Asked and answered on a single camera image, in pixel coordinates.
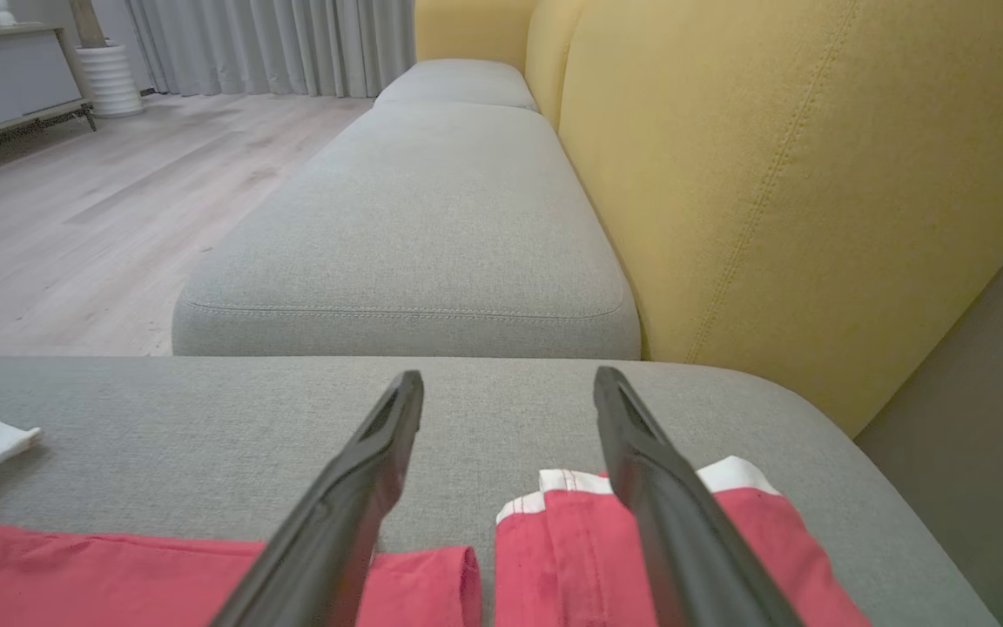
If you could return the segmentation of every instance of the gray sofa seat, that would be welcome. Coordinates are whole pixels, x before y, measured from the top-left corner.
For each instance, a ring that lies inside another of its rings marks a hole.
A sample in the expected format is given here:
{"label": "gray sofa seat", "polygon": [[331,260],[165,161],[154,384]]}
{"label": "gray sofa seat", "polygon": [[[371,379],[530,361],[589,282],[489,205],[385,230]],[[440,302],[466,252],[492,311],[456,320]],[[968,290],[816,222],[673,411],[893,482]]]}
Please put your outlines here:
{"label": "gray sofa seat", "polygon": [[378,95],[382,102],[473,102],[538,110],[518,68],[501,61],[432,59],[397,76]]}
{"label": "gray sofa seat", "polygon": [[[493,517],[537,472],[602,472],[589,360],[3,358],[0,418],[43,443],[0,466],[0,525],[264,540],[395,373],[425,381],[382,551],[473,545],[486,623]],[[996,623],[899,493],[827,417],[744,373],[617,362],[696,467],[753,461],[873,624]]]}
{"label": "gray sofa seat", "polygon": [[635,360],[629,283],[541,114],[366,112],[192,275],[176,354]]}

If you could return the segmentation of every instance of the sofa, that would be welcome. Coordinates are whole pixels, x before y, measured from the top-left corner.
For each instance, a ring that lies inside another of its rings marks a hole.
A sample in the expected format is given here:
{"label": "sofa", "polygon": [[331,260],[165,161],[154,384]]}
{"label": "sofa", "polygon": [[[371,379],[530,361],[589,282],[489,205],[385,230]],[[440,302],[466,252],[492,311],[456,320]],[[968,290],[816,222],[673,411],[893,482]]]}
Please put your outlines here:
{"label": "sofa", "polygon": [[[417,0],[417,66],[215,247],[172,358],[0,358],[0,524],[266,539],[400,370],[382,551],[602,472],[624,370],[873,624],[995,619],[852,443],[1003,263],[1003,3]],[[442,504],[458,503],[451,510]]]}

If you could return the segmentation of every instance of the sofa armrest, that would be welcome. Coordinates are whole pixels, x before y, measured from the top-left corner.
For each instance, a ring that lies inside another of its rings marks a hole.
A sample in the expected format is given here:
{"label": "sofa armrest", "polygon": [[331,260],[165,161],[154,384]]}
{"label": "sofa armrest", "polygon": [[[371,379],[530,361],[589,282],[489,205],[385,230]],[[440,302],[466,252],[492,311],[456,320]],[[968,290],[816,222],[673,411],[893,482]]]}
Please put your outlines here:
{"label": "sofa armrest", "polygon": [[505,61],[525,72],[537,0],[417,0],[417,60]]}

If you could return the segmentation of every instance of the ribbed planter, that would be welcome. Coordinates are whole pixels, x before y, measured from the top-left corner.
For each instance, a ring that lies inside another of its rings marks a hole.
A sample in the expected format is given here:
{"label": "ribbed planter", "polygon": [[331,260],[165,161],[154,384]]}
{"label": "ribbed planter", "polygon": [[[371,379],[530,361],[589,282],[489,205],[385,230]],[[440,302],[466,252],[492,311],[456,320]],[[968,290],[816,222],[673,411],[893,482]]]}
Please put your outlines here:
{"label": "ribbed planter", "polygon": [[76,48],[76,54],[95,91],[95,117],[122,117],[144,110],[126,58],[126,46]]}

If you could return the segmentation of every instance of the cabinet top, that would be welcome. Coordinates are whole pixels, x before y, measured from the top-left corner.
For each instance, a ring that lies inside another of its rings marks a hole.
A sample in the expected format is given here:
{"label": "cabinet top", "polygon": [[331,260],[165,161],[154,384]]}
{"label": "cabinet top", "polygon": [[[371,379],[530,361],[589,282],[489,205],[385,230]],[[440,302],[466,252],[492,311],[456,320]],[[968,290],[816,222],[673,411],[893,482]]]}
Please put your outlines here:
{"label": "cabinet top", "polygon": [[60,27],[59,25],[46,23],[19,23],[18,25],[9,25],[9,27],[0,27],[0,36],[19,35],[19,33],[23,32],[38,32],[41,30],[60,30]]}

